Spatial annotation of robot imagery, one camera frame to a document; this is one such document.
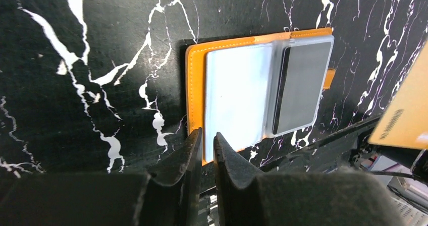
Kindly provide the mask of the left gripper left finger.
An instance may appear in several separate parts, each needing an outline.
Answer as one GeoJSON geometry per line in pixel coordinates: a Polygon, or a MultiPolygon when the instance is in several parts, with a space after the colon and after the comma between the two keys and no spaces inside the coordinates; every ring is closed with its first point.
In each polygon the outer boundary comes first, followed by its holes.
{"type": "Polygon", "coordinates": [[[1,225],[196,225],[203,130],[136,174],[45,174],[5,185],[1,225]]]}

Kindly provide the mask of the orange card holder wallet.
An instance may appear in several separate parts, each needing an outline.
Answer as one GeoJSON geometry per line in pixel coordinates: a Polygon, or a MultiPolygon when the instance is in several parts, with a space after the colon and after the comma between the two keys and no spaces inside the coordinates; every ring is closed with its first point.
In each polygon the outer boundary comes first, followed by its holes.
{"type": "MultiPolygon", "coordinates": [[[[187,116],[189,130],[203,129],[202,163],[213,161],[213,140],[217,133],[221,133],[235,151],[256,145],[265,138],[284,135],[271,133],[282,52],[289,46],[327,41],[332,42],[333,49],[331,28],[189,46],[185,58],[187,116]]],[[[329,63],[322,92],[329,89],[335,75],[329,63]]]]}

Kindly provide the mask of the dark grey card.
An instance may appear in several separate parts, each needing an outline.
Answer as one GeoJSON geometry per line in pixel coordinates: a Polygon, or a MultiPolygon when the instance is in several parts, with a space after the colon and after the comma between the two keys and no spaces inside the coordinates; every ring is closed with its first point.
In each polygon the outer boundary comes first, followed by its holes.
{"type": "Polygon", "coordinates": [[[331,49],[331,41],[284,48],[272,122],[273,135],[305,128],[314,122],[331,49]]]}

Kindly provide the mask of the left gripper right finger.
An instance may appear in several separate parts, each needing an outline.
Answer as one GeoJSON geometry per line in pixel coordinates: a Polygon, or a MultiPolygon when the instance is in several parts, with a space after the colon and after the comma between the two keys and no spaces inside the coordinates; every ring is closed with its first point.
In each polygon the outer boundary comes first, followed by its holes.
{"type": "Polygon", "coordinates": [[[372,175],[265,173],[213,140],[220,225],[403,225],[386,188],[372,175]]]}

